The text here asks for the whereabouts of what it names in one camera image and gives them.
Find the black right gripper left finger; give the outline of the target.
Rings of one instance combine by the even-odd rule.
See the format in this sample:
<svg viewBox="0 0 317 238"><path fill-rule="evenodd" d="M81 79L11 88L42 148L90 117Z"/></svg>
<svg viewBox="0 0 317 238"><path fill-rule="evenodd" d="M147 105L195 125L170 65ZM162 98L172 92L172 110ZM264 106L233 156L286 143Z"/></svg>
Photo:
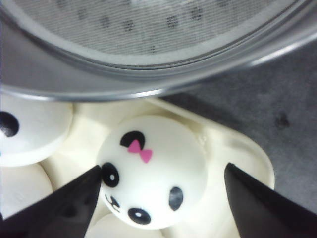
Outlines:
<svg viewBox="0 0 317 238"><path fill-rule="evenodd" d="M96 208L101 167L95 166L41 201L0 221L2 238L83 238Z"/></svg>

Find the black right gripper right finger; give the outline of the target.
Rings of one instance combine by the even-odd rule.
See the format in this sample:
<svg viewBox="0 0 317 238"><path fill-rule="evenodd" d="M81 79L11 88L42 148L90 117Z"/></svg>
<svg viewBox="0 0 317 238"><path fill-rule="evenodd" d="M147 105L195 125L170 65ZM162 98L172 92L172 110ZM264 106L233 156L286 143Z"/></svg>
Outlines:
<svg viewBox="0 0 317 238"><path fill-rule="evenodd" d="M242 238L315 238L315 213L281 196L237 166L224 171L229 206Z"/></svg>

